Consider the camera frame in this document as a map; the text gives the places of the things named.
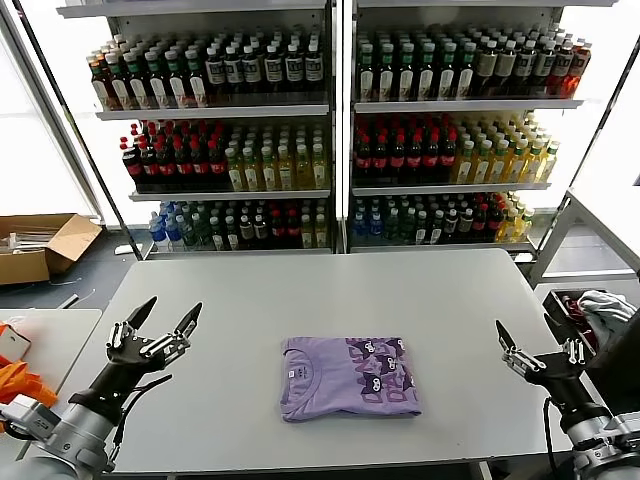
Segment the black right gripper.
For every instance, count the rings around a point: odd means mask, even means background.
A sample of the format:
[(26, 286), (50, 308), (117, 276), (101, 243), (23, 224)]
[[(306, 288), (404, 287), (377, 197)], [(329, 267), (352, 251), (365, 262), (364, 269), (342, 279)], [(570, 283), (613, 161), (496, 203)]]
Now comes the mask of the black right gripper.
[(581, 339), (567, 338), (563, 352), (531, 355), (519, 348), (500, 320), (495, 320), (498, 341), (503, 349), (503, 362), (528, 383), (541, 386), (564, 409), (579, 409), (594, 404), (580, 380), (585, 362), (585, 346)]

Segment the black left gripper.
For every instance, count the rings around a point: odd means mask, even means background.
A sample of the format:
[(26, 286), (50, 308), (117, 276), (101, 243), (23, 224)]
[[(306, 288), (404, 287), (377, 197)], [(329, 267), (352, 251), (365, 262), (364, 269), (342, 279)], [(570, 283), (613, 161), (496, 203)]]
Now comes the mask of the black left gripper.
[(190, 336), (198, 325), (203, 304), (197, 303), (172, 332), (156, 340), (133, 338), (148, 318), (157, 297), (136, 307), (129, 316), (112, 327), (106, 342), (108, 362), (91, 385), (74, 393), (69, 404), (94, 413), (120, 413), (142, 377), (161, 371), (166, 359), (177, 359), (190, 347)]

